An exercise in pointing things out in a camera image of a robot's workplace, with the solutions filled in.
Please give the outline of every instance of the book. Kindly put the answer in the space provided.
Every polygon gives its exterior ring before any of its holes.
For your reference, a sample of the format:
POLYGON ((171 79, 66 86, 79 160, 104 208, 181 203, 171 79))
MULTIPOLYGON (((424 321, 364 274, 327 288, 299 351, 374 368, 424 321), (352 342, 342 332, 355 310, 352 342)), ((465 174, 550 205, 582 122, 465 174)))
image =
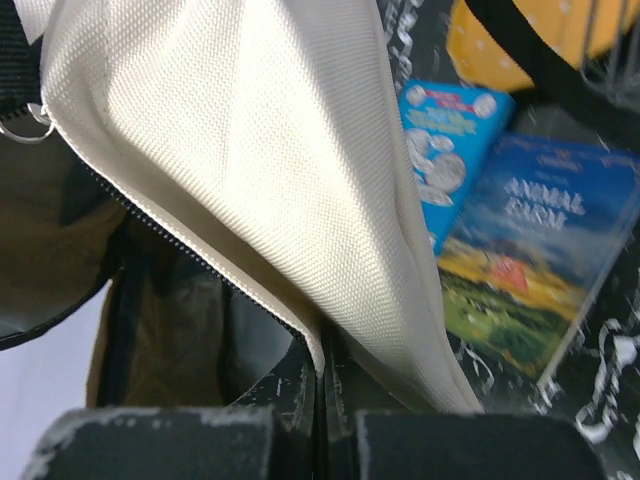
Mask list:
POLYGON ((504 134, 439 258, 448 330, 544 386, 640 213, 624 152, 504 134))
POLYGON ((514 102, 505 93, 411 80, 398 99, 436 255, 514 102))

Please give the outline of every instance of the blue book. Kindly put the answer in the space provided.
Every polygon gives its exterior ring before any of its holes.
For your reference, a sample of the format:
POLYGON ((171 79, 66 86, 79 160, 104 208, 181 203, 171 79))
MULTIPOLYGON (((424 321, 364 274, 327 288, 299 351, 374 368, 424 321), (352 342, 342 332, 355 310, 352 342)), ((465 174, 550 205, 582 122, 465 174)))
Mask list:
POLYGON ((638 158, 503 135, 439 258, 447 328, 545 385, 639 213, 638 158))
POLYGON ((398 105, 436 255, 514 102, 506 93, 412 80, 398 105))

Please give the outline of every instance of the paperback book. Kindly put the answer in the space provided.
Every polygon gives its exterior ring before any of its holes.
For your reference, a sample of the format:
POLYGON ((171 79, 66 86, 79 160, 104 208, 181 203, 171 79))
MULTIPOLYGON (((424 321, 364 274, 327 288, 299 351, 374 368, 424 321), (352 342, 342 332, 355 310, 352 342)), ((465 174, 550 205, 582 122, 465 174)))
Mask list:
POLYGON ((505 134, 439 258, 447 328, 546 384, 640 213, 624 152, 505 134))

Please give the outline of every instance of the yellow fabric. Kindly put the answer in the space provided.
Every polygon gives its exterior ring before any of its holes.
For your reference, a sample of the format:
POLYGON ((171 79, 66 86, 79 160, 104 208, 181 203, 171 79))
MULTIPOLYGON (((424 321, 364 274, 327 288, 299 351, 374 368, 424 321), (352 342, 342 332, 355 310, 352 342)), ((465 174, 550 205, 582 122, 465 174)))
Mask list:
MULTIPOLYGON (((538 35, 567 62, 578 67, 589 22, 592 0, 514 0, 538 35)), ((627 0, 622 26, 626 31, 638 15, 640 0, 627 0)), ((616 39, 625 0, 595 2, 597 15, 589 46, 594 57, 616 39)), ((476 20, 464 0, 455 0, 447 51, 458 75, 466 82, 504 91, 532 86, 531 79, 511 60, 476 20)))

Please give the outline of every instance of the metal d-ring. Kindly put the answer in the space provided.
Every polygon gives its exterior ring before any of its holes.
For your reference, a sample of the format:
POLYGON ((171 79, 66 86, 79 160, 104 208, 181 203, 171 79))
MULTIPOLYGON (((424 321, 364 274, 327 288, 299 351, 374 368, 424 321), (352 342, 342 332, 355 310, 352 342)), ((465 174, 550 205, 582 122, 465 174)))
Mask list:
POLYGON ((13 133, 2 122, 0 122, 0 134, 4 135, 9 140, 13 140, 14 142, 22 143, 25 145, 37 145, 45 141, 49 137, 49 135, 53 133, 53 131, 55 130, 55 126, 52 124, 51 119, 47 115, 45 107, 41 107, 40 105, 36 105, 35 103, 30 103, 27 105, 27 109, 36 122, 47 127, 47 131, 43 135, 40 135, 38 137, 23 137, 22 135, 13 133))

